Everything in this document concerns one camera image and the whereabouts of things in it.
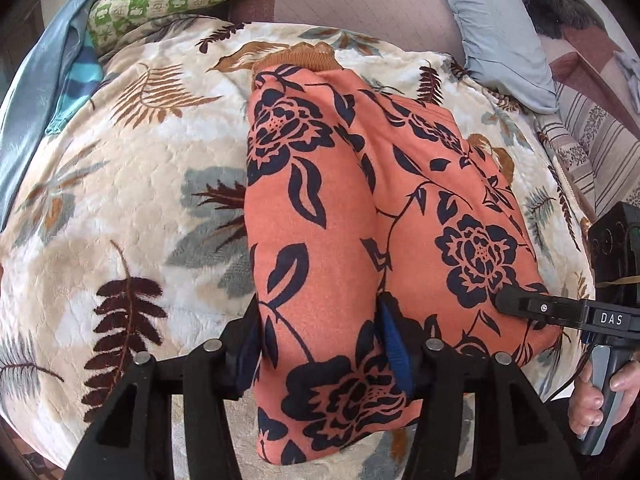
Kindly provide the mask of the person's right hand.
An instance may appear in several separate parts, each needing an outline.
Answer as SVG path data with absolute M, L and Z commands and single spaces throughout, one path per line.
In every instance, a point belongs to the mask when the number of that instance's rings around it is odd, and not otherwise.
M 592 365 L 588 361 L 574 382 L 574 391 L 568 404 L 568 426 L 570 430 L 583 436 L 589 428 L 597 427 L 604 419 L 602 405 L 603 393 L 591 381 Z M 628 362 L 610 381 L 611 390 L 623 393 L 623 400 L 616 413 L 614 425 L 621 422 L 637 399 L 640 386 L 640 365 L 636 361 Z

